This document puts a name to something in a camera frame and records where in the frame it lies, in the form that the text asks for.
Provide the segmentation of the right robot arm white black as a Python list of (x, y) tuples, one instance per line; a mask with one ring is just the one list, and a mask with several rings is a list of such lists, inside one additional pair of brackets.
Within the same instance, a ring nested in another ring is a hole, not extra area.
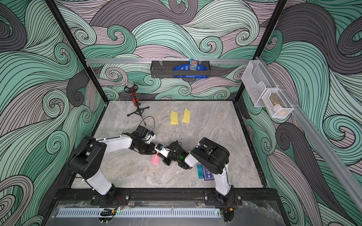
[(216, 142), (203, 137), (189, 152), (186, 152), (178, 141), (169, 146), (156, 145), (157, 155), (164, 164), (177, 162), (182, 169), (189, 170), (200, 164), (214, 175), (216, 194), (222, 198), (229, 196), (232, 185), (228, 177), (228, 164), (230, 152)]

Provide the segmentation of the light yellow square paper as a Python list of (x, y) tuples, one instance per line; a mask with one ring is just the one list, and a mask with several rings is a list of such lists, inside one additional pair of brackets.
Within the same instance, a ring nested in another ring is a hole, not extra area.
[(171, 125), (178, 125), (178, 113), (175, 111), (171, 111), (171, 119), (170, 119), (170, 124)]

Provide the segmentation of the pink square paper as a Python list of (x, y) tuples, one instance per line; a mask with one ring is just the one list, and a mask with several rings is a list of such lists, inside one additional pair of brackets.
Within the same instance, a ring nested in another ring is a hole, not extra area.
[(150, 163), (153, 164), (153, 165), (159, 165), (160, 159), (161, 158), (157, 154), (152, 155)]

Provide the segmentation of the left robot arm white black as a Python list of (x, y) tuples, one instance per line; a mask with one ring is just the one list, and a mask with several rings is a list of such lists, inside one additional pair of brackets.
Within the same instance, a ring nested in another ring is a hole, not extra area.
[(113, 138), (96, 139), (86, 136), (70, 154), (67, 165), (98, 194), (107, 195), (113, 184), (100, 171), (104, 157), (124, 149), (133, 150), (141, 155), (154, 155), (156, 150), (152, 141), (155, 138), (153, 131), (141, 125), (132, 133), (126, 132)]

